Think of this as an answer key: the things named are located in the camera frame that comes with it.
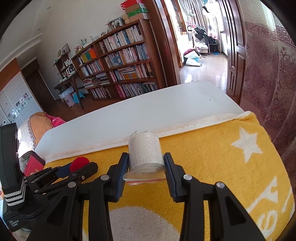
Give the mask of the white tape roll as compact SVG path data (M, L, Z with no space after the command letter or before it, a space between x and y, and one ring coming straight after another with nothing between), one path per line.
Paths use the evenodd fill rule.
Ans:
M128 185L156 183L166 179L166 166L159 138L148 131L134 132L128 140L129 170L123 175Z

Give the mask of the red metal tin box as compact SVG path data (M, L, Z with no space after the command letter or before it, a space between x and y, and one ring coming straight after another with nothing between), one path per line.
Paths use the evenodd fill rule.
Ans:
M46 162L34 151L28 151L19 158L20 169L26 177L42 171Z

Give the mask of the bed with red blanket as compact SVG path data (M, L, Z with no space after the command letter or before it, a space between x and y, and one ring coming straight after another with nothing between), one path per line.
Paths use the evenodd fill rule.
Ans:
M51 116L45 112L31 115L18 128L18 157L34 151L43 135L62 124L66 123L61 117Z

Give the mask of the orange checked pillow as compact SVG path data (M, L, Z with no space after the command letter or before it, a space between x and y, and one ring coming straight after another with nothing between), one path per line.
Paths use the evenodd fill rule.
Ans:
M30 116L29 126L35 141L35 145L40 142L41 138L47 131L54 128L51 120L44 112L38 112Z

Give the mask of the yellow white towel mat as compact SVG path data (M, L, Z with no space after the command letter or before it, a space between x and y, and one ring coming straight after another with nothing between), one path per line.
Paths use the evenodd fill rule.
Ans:
M118 123L86 117L46 132L39 154L47 166L85 156L105 174L128 151L135 132L158 136L163 153L201 182L224 182L267 240L275 240L295 212L295 200L284 164L255 114L223 114L199 120L165 123L139 117ZM178 240L184 206L173 202L165 181L125 185L123 196L109 206L115 240Z

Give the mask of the white wardrobe with stickers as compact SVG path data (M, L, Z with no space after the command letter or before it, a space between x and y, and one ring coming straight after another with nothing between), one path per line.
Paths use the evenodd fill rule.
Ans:
M33 114L43 111L27 85L16 58L1 70L0 104L1 126L10 123L20 126Z

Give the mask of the dark wooden desk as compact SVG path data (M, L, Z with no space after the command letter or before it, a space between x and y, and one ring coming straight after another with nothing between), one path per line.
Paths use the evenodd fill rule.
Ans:
M74 92L76 93L76 96L78 98L79 104L81 106L82 109L84 109L83 103L82 103L82 99L80 97L79 94L79 89L76 83L76 79L80 79L79 74L77 72L73 73L71 76L67 77L66 79L63 79L58 85L56 85L54 87L54 90L58 90L60 94L62 94L62 92L64 90L66 90L69 87L72 87Z

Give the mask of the wooden bookshelf with books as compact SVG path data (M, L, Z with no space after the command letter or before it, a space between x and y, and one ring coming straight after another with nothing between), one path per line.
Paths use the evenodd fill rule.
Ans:
M124 100L167 86L149 20L136 20L103 35L72 62L96 101Z

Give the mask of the purple patterned curtain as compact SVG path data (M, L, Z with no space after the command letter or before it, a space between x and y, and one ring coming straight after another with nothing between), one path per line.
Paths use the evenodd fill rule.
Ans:
M295 152L295 45L283 26L245 22L241 103L254 112L280 155Z

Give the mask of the stacked gift boxes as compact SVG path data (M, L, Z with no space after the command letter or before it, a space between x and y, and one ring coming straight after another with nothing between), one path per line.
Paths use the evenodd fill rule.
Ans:
M126 24L137 20L150 20L149 10L143 0L128 0L120 4L125 12L122 19Z

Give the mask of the dark wooden door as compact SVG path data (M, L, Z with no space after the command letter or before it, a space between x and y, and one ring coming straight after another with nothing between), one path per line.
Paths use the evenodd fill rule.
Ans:
M238 1L218 1L227 40L226 94L240 104L246 72L246 36Z

